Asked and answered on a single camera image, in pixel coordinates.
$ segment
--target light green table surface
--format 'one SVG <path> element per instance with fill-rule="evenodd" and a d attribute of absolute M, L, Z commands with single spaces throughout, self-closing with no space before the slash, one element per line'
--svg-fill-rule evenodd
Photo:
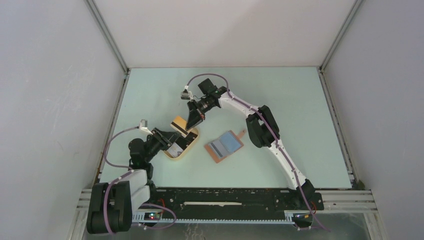
<path fill-rule="evenodd" d="M 315 67 L 216 67 L 216 68 L 133 68 L 129 76 L 114 134 L 148 120 L 149 129 L 172 131 L 177 116 L 187 119 L 187 101 L 180 93 L 188 80 L 200 73 L 226 77 L 238 97 L 256 105 L 267 105 L 279 126 L 282 143 L 297 167 L 316 188 L 350 188 L 348 173 Z M 217 86 L 225 83 L 209 77 Z M 206 77 L 197 78 L 190 90 Z M 286 188 L 287 181 L 275 157 L 266 148 L 255 147 L 246 134 L 244 147 L 215 163 L 204 145 L 228 130 L 236 134 L 246 128 L 245 119 L 230 110 L 214 108 L 197 126 L 198 142 L 179 161 L 159 152 L 151 161 L 153 181 L 158 187 Z M 128 165 L 128 143 L 146 135 L 133 130 L 111 144 L 108 159 Z M 125 169 L 105 165 L 100 181 L 108 182 Z"/>

